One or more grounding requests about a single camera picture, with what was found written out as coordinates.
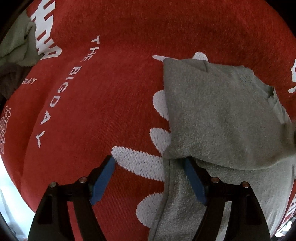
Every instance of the red fabric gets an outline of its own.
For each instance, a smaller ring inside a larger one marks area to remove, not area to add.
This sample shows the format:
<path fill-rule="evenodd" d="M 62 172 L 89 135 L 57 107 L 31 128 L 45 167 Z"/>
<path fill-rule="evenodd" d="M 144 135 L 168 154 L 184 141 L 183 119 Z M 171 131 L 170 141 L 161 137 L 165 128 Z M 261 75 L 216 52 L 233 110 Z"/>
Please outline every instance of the red fabric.
<path fill-rule="evenodd" d="M 40 2 L 32 3 L 29 16 Z M 163 90 L 162 63 L 152 55 L 184 59 L 200 51 L 212 63 L 249 67 L 276 88 L 290 117 L 296 117 L 295 94 L 288 93 L 295 86 L 296 39 L 263 0 L 56 0 L 51 14 L 50 38 L 62 53 L 40 60 L 27 77 L 37 80 L 22 84 L 7 102 L 11 116 L 2 154 L 34 211 L 51 181 L 63 185 L 88 175 L 114 146 L 160 156 L 149 133 L 155 127 L 169 131 L 169 124 L 152 101 Z M 91 42 L 98 35 L 99 45 Z M 50 107 L 54 96 L 60 99 Z M 50 119 L 41 124 L 46 111 Z M 36 136 L 43 131 L 39 148 Z M 145 197 L 161 192 L 162 181 L 117 165 L 94 206 L 107 240 L 147 240 L 149 228 L 136 209 Z"/>

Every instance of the gray fabric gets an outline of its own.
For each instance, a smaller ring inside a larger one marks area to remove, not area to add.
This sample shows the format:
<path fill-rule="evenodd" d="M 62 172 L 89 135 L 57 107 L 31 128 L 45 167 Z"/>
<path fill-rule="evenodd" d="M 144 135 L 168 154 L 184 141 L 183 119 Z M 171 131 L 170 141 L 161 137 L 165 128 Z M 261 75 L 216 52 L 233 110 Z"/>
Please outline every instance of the gray fabric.
<path fill-rule="evenodd" d="M 163 157 L 193 156 L 225 167 L 257 170 L 295 154 L 293 126 L 279 122 L 264 89 L 249 84 L 255 78 L 243 66 L 165 59 L 172 140 Z"/>
<path fill-rule="evenodd" d="M 7 62 L 20 66 L 34 66 L 42 57 L 42 54 L 37 53 L 35 31 L 36 24 L 24 11 L 0 44 L 0 66 Z"/>

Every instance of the white flower petal design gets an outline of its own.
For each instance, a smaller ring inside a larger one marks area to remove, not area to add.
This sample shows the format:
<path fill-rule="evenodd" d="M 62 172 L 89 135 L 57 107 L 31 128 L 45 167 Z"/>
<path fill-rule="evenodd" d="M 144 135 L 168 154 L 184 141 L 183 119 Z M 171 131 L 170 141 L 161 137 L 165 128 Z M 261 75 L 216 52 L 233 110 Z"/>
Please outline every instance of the white flower petal design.
<path fill-rule="evenodd" d="M 153 193 L 145 197 L 137 206 L 136 216 L 139 221 L 146 227 L 151 228 L 157 208 L 162 198 L 162 193 Z"/>
<path fill-rule="evenodd" d="M 152 128 L 150 130 L 150 137 L 159 153 L 163 155 L 171 141 L 170 133 L 162 128 Z"/>
<path fill-rule="evenodd" d="M 152 58 L 157 59 L 157 60 L 163 62 L 163 60 L 164 60 L 165 58 L 168 58 L 168 57 L 160 56 L 160 55 L 152 55 Z"/>
<path fill-rule="evenodd" d="M 294 92 L 295 92 L 295 90 L 296 90 L 296 86 L 295 86 L 295 87 L 293 87 L 293 88 L 291 88 L 291 89 L 288 89 L 288 92 L 289 92 L 289 93 L 294 93 Z"/>
<path fill-rule="evenodd" d="M 291 71 L 292 71 L 292 81 L 293 82 L 296 82 L 296 71 L 295 71 L 295 69 L 296 69 L 296 59 L 294 61 L 293 67 L 291 68 Z"/>
<path fill-rule="evenodd" d="M 111 155 L 116 163 L 124 169 L 156 181 L 164 181 L 163 162 L 160 156 L 115 146 Z"/>
<path fill-rule="evenodd" d="M 50 36 L 54 23 L 53 12 L 55 7 L 55 1 L 51 2 L 51 0 L 42 0 L 38 5 L 37 10 L 30 17 L 30 19 L 36 24 L 35 35 L 38 54 L 44 54 L 41 59 L 58 57 L 62 53 L 62 49 L 54 43 Z"/>
<path fill-rule="evenodd" d="M 154 94 L 153 105 L 157 112 L 168 121 L 168 108 L 165 101 L 165 91 L 161 90 Z"/>
<path fill-rule="evenodd" d="M 207 59 L 207 56 L 206 56 L 204 53 L 202 53 L 202 52 L 196 52 L 192 58 L 193 58 L 193 59 L 199 59 L 199 60 L 206 60 L 206 61 L 209 61 L 209 60 Z"/>

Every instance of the gray cloth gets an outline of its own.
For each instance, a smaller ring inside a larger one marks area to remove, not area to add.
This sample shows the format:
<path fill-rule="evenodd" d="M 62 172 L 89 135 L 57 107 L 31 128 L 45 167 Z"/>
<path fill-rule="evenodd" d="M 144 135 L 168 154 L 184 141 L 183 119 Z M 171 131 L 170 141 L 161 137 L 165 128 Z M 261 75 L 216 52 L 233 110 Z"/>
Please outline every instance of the gray cloth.
<path fill-rule="evenodd" d="M 186 156 L 203 159 L 198 165 L 226 183 L 248 181 L 273 234 L 287 207 L 296 163 L 294 128 L 274 88 L 243 66 L 193 59 L 163 63 L 172 140 L 163 155 L 164 194 L 148 240 L 192 240 L 202 220 L 206 208 L 175 160 Z M 224 238 L 230 207 L 227 203 L 217 241 Z"/>
<path fill-rule="evenodd" d="M 35 31 L 36 24 L 24 11 L 0 44 L 0 66 L 7 62 L 20 66 L 34 66 L 43 56 L 37 53 Z"/>

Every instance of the metal bolt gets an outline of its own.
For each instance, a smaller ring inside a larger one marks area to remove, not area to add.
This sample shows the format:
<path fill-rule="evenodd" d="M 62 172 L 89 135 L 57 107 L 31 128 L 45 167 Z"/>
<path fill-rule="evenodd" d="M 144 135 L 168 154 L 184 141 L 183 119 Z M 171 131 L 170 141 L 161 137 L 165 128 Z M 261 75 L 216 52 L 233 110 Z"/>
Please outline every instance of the metal bolt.
<path fill-rule="evenodd" d="M 248 187 L 250 187 L 250 184 L 248 182 L 242 182 L 242 186 L 244 188 L 248 188 Z"/>
<path fill-rule="evenodd" d="M 213 182 L 213 183 L 218 183 L 218 182 L 220 182 L 220 179 L 217 178 L 217 177 L 212 177 L 212 178 L 211 178 L 211 182 Z"/>
<path fill-rule="evenodd" d="M 87 177 L 81 177 L 80 179 L 79 179 L 79 182 L 80 183 L 85 183 L 87 181 Z"/>
<path fill-rule="evenodd" d="M 54 188 L 56 185 L 57 185 L 56 182 L 52 182 L 52 183 L 50 183 L 49 187 L 50 187 L 50 188 Z"/>

